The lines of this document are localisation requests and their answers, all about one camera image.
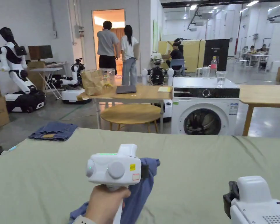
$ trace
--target yellow notepad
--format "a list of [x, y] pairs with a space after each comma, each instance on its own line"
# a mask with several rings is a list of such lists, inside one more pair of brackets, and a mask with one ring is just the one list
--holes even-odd
[[158, 92], [171, 92], [171, 87], [160, 87]]

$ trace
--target hand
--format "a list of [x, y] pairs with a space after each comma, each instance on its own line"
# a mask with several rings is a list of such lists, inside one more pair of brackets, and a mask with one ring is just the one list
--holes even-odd
[[130, 195], [126, 187], [111, 192], [106, 185], [96, 186], [91, 193], [85, 217], [96, 224], [112, 223], [121, 201]]

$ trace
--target yellow sticker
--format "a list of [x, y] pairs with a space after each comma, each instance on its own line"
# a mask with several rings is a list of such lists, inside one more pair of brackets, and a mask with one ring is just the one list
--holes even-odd
[[136, 164], [131, 164], [129, 167], [130, 171], [135, 171], [136, 170]]

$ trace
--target plastic bottle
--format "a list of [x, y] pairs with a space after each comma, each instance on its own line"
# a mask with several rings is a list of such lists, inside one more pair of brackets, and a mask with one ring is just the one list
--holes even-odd
[[217, 60], [216, 57], [213, 57], [213, 60], [211, 62], [211, 68], [210, 68], [210, 78], [215, 78], [217, 73]]

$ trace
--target black robot head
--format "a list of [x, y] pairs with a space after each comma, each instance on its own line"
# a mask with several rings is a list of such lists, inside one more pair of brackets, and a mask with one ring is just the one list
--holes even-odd
[[15, 43], [15, 39], [13, 37], [13, 33], [10, 28], [7, 27], [1, 28], [0, 35], [3, 37], [5, 41]]

